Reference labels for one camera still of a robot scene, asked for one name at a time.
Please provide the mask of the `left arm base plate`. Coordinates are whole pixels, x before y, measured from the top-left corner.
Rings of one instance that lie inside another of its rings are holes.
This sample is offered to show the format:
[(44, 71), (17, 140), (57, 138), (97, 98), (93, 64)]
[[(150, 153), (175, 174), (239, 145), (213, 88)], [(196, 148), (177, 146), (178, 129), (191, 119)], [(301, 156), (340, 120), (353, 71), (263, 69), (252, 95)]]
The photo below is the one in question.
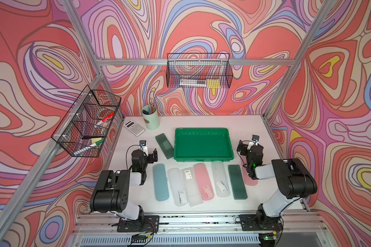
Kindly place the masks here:
[(112, 226), (117, 227), (119, 233), (156, 233), (159, 230), (160, 217), (158, 215), (143, 216), (138, 220), (123, 220), (120, 219), (117, 224)]

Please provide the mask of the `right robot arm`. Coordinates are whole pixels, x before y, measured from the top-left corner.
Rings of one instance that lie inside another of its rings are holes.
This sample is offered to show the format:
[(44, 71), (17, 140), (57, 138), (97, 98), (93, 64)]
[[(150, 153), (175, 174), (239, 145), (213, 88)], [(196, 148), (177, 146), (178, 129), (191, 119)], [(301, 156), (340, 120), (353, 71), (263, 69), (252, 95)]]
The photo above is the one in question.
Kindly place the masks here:
[(282, 212), (292, 203), (317, 193), (314, 177), (298, 158), (276, 159), (264, 164), (263, 146), (257, 141), (239, 141), (237, 153), (246, 158), (243, 167), (253, 180), (275, 179), (278, 189), (259, 205), (254, 222), (261, 229), (281, 222)]

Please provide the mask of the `clear frosted pencil case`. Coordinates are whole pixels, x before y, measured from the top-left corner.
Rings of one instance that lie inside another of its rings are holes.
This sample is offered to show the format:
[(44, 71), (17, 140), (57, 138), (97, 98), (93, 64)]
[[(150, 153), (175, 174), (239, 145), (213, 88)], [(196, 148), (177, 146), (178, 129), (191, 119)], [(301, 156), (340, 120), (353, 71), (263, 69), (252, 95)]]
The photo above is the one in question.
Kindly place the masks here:
[(219, 198), (229, 197), (230, 191), (225, 173), (224, 163), (221, 161), (214, 161), (211, 163), (211, 168), (217, 196)]

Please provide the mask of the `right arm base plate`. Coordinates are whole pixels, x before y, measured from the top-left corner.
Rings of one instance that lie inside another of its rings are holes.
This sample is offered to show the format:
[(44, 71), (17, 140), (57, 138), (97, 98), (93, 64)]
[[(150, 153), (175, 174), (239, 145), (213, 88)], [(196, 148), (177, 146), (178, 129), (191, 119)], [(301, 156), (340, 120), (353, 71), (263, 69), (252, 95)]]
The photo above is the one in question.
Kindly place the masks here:
[(239, 215), (242, 231), (277, 231), (283, 230), (280, 217), (260, 215)]

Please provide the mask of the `dark green pencil case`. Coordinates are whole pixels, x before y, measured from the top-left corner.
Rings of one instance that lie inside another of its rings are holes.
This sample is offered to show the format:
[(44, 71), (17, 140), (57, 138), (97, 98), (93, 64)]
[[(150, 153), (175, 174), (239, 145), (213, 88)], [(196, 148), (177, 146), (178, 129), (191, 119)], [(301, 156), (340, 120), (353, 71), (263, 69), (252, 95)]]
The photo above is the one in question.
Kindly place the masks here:
[(246, 200), (248, 198), (245, 184), (239, 165), (229, 165), (228, 172), (231, 182), (232, 193), (235, 200)]

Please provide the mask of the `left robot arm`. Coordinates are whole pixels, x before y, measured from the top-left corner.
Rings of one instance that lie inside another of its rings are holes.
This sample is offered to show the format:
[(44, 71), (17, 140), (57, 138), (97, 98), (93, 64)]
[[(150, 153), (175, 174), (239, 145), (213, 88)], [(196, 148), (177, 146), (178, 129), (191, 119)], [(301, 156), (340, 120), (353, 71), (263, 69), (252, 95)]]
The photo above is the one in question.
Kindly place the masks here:
[(112, 213), (128, 221), (142, 221), (143, 208), (130, 202), (129, 188), (144, 185), (147, 166), (158, 161), (156, 149), (151, 154), (135, 150), (131, 154), (132, 165), (120, 171), (103, 170), (90, 199), (90, 210)]

